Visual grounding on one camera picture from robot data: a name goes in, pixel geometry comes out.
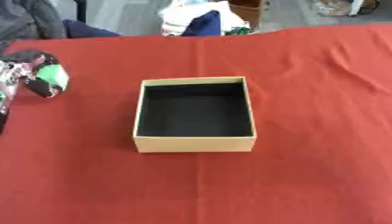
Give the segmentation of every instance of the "red fabric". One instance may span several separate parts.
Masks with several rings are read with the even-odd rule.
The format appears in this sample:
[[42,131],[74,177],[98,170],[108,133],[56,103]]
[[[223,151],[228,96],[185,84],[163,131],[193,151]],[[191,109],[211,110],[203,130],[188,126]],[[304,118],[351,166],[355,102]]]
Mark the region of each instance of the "red fabric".
[[[0,137],[2,224],[392,223],[392,25],[17,44],[69,91],[21,91]],[[141,155],[141,80],[246,76],[251,153]]]

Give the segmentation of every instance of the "blue cloth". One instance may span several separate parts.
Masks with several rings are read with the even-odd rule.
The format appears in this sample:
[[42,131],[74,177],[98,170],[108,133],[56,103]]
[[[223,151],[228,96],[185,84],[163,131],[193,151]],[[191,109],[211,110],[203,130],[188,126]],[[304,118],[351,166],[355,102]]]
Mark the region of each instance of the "blue cloth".
[[118,37],[118,33],[89,26],[80,21],[66,19],[63,21],[66,34],[70,39]]
[[183,37],[204,37],[221,35],[221,15],[217,10],[209,11],[201,17],[196,17],[186,27]]

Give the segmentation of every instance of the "open box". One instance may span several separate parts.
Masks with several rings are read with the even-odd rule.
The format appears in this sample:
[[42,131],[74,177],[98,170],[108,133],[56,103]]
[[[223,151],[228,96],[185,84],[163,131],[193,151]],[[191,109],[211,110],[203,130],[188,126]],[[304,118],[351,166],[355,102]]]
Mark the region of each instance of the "open box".
[[144,80],[139,152],[251,151],[256,130],[244,77]]

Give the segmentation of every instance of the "person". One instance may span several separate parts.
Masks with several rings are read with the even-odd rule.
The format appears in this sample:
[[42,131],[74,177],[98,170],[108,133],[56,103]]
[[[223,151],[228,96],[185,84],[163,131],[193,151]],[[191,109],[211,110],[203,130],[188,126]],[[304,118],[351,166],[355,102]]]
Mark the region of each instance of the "person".
[[115,36],[79,21],[63,22],[47,0],[0,0],[0,41]]

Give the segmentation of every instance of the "gray floor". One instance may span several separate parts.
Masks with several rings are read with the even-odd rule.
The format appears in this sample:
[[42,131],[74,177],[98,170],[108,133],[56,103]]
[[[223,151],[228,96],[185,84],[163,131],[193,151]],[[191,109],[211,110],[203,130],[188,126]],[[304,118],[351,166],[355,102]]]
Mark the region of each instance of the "gray floor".
[[392,22],[392,1],[381,0],[380,8],[356,17],[320,16],[313,9],[314,0],[270,0],[262,16],[261,32],[321,25],[362,25]]
[[[51,0],[63,18],[75,18],[72,0]],[[172,0],[88,0],[87,23],[123,35],[160,33],[157,15]],[[392,22],[392,1],[381,0],[373,14],[358,17],[323,17],[312,8],[315,0],[269,0],[260,32],[319,25],[358,25]]]

